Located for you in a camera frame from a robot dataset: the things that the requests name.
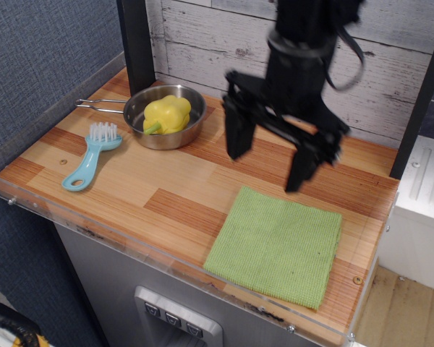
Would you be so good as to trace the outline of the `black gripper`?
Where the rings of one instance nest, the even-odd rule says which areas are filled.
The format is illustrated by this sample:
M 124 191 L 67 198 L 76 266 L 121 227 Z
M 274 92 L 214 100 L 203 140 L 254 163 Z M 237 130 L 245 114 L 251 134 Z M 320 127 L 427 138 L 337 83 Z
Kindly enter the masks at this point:
M 272 53 L 264 78 L 230 71 L 226 79 L 226 150 L 232 160 L 252 148 L 255 127 L 260 125 L 299 145 L 286 192 L 297 192 L 323 163 L 334 164 L 341 138 L 350 128 L 322 99 L 322 59 Z

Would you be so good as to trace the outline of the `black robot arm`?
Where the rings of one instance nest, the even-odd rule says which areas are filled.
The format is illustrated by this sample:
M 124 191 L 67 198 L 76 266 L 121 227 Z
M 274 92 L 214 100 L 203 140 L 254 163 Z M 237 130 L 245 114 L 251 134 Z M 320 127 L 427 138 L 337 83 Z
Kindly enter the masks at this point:
M 324 103 L 338 39 L 365 55 L 345 27 L 359 19 L 360 1 L 278 1 L 264 78 L 230 71 L 223 98 L 226 149 L 237 159 L 252 147 L 261 126 L 295 145 L 286 192 L 296 192 L 322 163 L 334 164 L 350 128 Z

